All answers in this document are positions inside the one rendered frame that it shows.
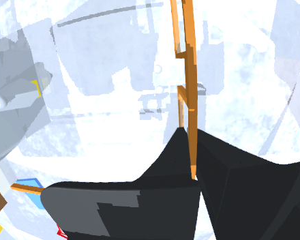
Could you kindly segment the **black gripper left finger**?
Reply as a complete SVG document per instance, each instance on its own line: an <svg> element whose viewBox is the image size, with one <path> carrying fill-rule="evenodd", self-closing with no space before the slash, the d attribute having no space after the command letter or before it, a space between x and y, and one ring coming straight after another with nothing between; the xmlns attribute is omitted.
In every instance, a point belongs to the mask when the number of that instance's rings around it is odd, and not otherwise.
<svg viewBox="0 0 300 240"><path fill-rule="evenodd" d="M200 206L188 133L178 127L153 164L134 181L59 181L40 202L65 235L194 240Z"/></svg>

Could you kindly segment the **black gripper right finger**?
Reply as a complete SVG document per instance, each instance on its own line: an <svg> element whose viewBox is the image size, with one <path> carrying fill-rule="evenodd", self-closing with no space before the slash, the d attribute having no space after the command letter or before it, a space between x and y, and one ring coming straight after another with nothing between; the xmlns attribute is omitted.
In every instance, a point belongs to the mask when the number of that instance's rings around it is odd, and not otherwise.
<svg viewBox="0 0 300 240"><path fill-rule="evenodd" d="M270 240L300 202L300 162L276 164L198 128L196 178L216 240Z"/></svg>

